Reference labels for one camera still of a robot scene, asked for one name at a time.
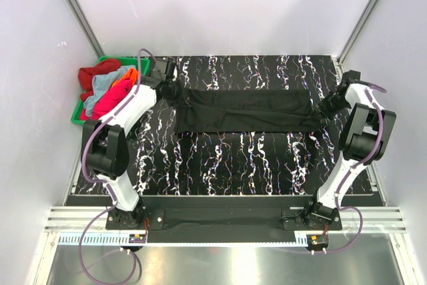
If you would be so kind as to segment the black t shirt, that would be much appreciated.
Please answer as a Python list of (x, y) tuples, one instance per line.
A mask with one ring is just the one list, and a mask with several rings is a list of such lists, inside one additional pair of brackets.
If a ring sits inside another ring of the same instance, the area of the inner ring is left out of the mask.
[(175, 108), (175, 133), (310, 132), (313, 114), (306, 90), (215, 90), (185, 88)]

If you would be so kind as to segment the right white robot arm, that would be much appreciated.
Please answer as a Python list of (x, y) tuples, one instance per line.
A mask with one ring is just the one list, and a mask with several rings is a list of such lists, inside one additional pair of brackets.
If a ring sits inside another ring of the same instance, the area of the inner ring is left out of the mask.
[(349, 79), (337, 92), (325, 98), (319, 110), (333, 115), (341, 109), (351, 110), (338, 143), (340, 155), (326, 182), (314, 194), (301, 213), (301, 221), (320, 230), (339, 220), (342, 200), (354, 180), (386, 151), (396, 114), (384, 109), (374, 92), (386, 93), (379, 85)]

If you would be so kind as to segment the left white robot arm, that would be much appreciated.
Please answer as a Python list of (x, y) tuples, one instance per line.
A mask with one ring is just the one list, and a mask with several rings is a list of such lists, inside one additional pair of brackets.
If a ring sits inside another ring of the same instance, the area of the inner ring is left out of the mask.
[(140, 228), (145, 224), (143, 205), (134, 190), (127, 167), (127, 135), (136, 122), (159, 100), (182, 100), (179, 81), (160, 81), (153, 86), (134, 85), (125, 97), (99, 119), (87, 120), (81, 141), (81, 171), (92, 184), (101, 184), (112, 199), (108, 218), (121, 227)]

